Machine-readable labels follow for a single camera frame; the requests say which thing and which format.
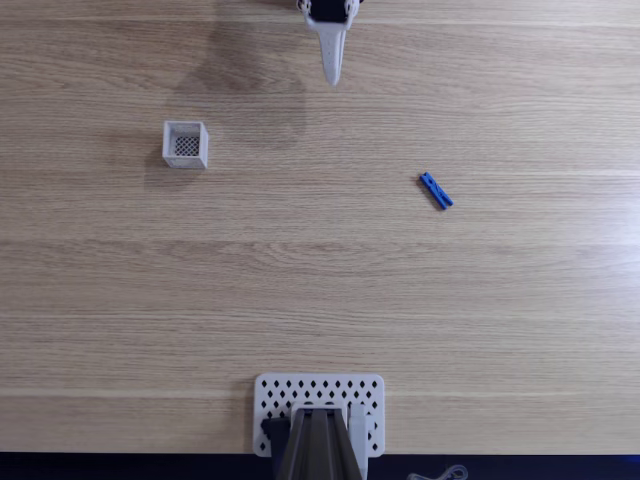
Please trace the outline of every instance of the wood grain surface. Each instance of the wood grain surface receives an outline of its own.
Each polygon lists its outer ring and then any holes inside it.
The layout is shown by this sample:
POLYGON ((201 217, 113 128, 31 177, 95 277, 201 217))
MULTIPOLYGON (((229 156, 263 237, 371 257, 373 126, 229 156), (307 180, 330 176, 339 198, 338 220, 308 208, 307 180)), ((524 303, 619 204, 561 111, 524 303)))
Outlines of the wood grain surface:
POLYGON ((388 453, 638 453, 640 3, 367 0, 335 90, 293 3, 0 3, 0 450, 249 452, 258 374, 364 371, 388 453))

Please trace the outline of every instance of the blue clothespin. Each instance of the blue clothespin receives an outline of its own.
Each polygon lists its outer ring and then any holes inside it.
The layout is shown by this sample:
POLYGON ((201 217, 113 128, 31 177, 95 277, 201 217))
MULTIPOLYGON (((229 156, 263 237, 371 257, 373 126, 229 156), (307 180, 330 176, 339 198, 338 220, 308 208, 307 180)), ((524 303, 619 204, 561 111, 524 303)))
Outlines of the blue clothespin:
POLYGON ((438 202, 443 210, 453 205, 453 200, 440 188, 440 185, 438 185, 429 172, 424 172, 424 175, 420 175, 420 181, 427 187, 427 190, 431 192, 431 195, 433 195, 433 198, 436 199, 436 202, 438 202))

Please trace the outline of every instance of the cable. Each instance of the cable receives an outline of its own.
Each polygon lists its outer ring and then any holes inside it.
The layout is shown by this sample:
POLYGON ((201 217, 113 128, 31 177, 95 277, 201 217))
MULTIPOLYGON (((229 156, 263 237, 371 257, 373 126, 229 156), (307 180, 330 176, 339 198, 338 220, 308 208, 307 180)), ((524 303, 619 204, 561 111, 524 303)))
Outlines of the cable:
POLYGON ((467 480, 467 478, 469 478, 467 469, 462 465, 454 465, 453 467, 448 468, 447 471, 438 478, 431 479, 412 473, 407 477, 407 480, 467 480))

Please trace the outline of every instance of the small white box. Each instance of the small white box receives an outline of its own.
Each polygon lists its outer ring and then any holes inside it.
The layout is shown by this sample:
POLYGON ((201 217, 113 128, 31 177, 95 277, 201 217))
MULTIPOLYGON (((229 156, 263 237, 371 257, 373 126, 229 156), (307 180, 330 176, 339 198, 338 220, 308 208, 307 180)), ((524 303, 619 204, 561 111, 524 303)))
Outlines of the small white box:
POLYGON ((202 122, 164 122, 162 157, 171 168, 207 168, 209 134, 202 122))

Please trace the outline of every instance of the mounting plate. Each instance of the mounting plate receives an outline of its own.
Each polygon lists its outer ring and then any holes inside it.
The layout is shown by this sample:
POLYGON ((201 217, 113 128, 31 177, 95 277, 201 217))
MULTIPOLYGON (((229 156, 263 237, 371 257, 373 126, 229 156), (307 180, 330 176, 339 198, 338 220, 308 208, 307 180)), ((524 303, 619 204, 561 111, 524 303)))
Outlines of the mounting plate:
POLYGON ((371 373, 265 373, 256 378, 253 403, 253 451, 259 457, 271 456, 271 442, 262 431, 263 420, 289 417, 296 402, 344 402, 351 408, 360 403, 373 418, 367 454, 384 453, 384 381, 371 373))

